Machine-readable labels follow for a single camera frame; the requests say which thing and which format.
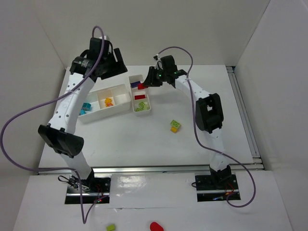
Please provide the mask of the red square lego brick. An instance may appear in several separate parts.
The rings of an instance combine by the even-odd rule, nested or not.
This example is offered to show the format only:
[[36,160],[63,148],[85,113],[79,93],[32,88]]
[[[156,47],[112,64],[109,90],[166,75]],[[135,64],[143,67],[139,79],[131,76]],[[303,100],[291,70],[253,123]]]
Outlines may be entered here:
[[138,88],[139,90],[142,90],[142,89],[144,89],[144,85],[141,83],[141,84],[139,84],[139,85],[137,86],[137,88]]

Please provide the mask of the purple lego brick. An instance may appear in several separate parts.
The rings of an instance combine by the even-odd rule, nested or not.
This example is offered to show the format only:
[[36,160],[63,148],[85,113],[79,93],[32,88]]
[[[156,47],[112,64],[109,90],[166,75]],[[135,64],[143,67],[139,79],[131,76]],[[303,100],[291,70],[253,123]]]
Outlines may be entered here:
[[131,88],[137,88],[140,83],[141,83],[140,81],[132,82],[130,86]]

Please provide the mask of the lime lego brick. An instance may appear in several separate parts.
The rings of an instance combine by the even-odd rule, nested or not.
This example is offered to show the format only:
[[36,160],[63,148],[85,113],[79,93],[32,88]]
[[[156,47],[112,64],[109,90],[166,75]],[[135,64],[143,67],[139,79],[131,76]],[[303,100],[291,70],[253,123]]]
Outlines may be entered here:
[[135,112],[140,112],[140,111],[147,111],[150,110],[150,106],[148,102],[140,102],[138,104],[135,104]]

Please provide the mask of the yellow oval lego piece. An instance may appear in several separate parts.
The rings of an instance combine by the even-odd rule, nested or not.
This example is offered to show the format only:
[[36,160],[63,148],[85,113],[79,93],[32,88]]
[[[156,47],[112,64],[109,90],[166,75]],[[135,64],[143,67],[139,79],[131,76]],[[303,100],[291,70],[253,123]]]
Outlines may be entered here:
[[106,99],[104,100],[104,104],[105,104],[105,107],[114,106],[113,99],[112,99],[112,98],[106,98]]

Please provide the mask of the lime and yellow lego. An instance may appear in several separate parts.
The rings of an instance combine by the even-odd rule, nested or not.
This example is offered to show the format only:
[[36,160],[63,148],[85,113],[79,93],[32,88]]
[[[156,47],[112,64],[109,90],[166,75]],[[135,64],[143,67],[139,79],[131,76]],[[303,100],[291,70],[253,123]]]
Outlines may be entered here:
[[176,121],[176,120],[172,120],[172,121],[170,122],[170,125],[171,125],[170,130],[171,130],[173,133],[177,133],[177,131],[178,131],[179,128],[181,127],[181,123],[179,123],[179,122]]

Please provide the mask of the teal arched lego brick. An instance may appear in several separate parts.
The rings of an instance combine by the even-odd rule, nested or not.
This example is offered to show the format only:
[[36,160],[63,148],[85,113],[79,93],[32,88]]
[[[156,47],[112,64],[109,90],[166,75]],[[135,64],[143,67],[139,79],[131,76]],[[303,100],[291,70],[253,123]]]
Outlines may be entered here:
[[91,104],[90,103],[83,103],[82,108],[83,111],[91,111]]

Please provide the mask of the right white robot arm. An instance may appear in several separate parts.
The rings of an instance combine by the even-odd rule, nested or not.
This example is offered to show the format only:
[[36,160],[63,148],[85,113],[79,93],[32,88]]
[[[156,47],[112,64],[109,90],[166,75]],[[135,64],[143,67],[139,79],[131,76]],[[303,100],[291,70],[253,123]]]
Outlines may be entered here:
[[231,167],[223,155],[222,123],[224,120],[221,99],[217,93],[202,89],[189,77],[187,72],[179,70],[173,56],[154,56],[155,66],[150,66],[144,87],[160,87],[168,83],[192,101],[193,126],[205,136],[206,149],[210,151],[210,182],[218,189],[224,187],[231,178]]

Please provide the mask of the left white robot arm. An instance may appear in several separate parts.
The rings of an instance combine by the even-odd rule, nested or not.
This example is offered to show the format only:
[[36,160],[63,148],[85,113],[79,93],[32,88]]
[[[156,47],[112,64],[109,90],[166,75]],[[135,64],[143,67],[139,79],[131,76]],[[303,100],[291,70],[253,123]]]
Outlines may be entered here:
[[64,98],[50,121],[39,126],[38,133],[64,159],[72,178],[91,188],[99,180],[82,153],[84,139],[75,135],[77,119],[96,80],[120,75],[127,72],[127,68],[120,50],[113,48],[110,39],[103,36],[90,39],[89,49],[73,60],[69,72]]

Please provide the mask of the centre white compartment tray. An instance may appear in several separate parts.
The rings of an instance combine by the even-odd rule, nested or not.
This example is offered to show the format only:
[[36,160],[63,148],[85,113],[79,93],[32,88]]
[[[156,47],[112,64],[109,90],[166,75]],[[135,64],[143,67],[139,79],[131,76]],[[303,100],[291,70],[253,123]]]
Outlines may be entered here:
[[[142,75],[134,75],[134,76],[129,76],[128,77],[128,81],[129,81],[129,86],[132,82],[136,82],[136,81],[140,81],[141,83],[143,83],[143,76]],[[140,99],[140,100],[134,100],[134,96],[135,95],[146,95],[146,98],[145,99]],[[147,91],[147,88],[144,88],[142,90],[139,90],[138,88],[131,88],[130,86],[130,95],[131,95],[131,103],[132,103],[132,109],[133,109],[133,113],[136,115],[136,116],[145,116],[147,114],[150,113],[151,111],[151,104],[150,104],[150,99],[149,99],[149,95],[148,95],[148,91]],[[147,110],[147,111],[140,111],[140,112],[135,112],[134,109],[135,109],[135,104],[138,104],[140,102],[148,102],[149,106],[150,106],[150,110]]]

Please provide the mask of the white compartment tray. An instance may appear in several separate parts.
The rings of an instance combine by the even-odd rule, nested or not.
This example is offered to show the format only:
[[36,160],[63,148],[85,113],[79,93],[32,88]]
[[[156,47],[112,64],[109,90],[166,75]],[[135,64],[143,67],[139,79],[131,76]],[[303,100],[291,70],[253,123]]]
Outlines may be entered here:
[[[129,76],[128,77],[128,81],[129,81],[129,86],[132,82],[136,82],[136,81],[140,81],[141,83],[143,83],[143,76],[142,75],[134,75],[134,76]],[[140,100],[134,100],[134,96],[135,95],[146,95],[146,98],[145,99],[140,99]],[[148,91],[147,91],[147,88],[144,88],[142,90],[139,90],[138,88],[131,88],[130,86],[130,95],[131,95],[131,103],[132,103],[132,109],[133,109],[133,113],[136,115],[136,116],[145,116],[147,114],[150,113],[151,111],[151,104],[150,104],[150,99],[149,99],[149,95],[148,95]],[[134,109],[135,109],[135,104],[138,104],[140,102],[148,102],[149,106],[150,106],[150,110],[147,110],[147,111],[140,111],[140,112],[135,112]]]
[[87,104],[90,109],[81,110],[78,116],[84,124],[127,111],[131,98],[125,84],[120,84],[90,92],[84,101]]

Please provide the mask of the left white compartment tray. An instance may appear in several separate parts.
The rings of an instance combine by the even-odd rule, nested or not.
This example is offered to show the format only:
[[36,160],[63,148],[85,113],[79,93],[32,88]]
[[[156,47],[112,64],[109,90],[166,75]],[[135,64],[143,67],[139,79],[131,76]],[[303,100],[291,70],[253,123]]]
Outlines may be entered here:
[[87,104],[90,109],[81,110],[78,116],[84,124],[127,111],[131,98],[125,84],[120,84],[90,92],[84,101]]

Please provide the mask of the red oval lego foreground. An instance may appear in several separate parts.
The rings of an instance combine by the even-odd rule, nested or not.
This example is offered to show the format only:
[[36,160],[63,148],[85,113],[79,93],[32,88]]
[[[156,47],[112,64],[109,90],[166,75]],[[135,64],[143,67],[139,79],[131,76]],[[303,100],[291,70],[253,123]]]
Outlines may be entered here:
[[164,228],[157,222],[152,222],[150,224],[150,231],[164,231]]

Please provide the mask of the lime lego foreground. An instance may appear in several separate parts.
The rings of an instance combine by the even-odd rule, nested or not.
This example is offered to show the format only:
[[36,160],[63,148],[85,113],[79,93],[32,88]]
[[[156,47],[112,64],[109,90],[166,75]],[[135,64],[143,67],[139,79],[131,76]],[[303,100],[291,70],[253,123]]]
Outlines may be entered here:
[[116,230],[115,224],[110,224],[106,226],[106,231],[115,231],[115,230]]

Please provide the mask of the front aluminium rail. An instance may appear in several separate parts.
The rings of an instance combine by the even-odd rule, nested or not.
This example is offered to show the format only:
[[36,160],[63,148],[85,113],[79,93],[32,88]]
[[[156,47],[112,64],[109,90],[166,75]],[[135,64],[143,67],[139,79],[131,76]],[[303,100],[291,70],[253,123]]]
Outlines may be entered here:
[[[264,170],[262,163],[253,163],[245,165],[249,170]],[[208,165],[194,165],[194,166],[158,166],[158,167],[102,167],[93,168],[96,174],[114,174],[114,173],[166,173],[166,172],[198,172],[209,171]],[[231,165],[232,171],[244,170],[240,165]],[[70,170],[56,170],[56,171],[41,171],[40,174],[69,174]]]

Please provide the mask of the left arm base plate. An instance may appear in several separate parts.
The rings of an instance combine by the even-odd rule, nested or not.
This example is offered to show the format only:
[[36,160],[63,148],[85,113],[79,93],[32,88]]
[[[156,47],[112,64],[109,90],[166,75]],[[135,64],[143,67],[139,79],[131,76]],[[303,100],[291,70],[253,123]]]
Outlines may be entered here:
[[80,185],[78,180],[73,176],[67,178],[60,175],[58,176],[58,180],[67,184],[66,205],[80,204],[80,192],[82,192],[84,204],[93,204],[96,200],[98,204],[108,204],[110,201],[110,177],[96,178],[94,184],[91,186]]

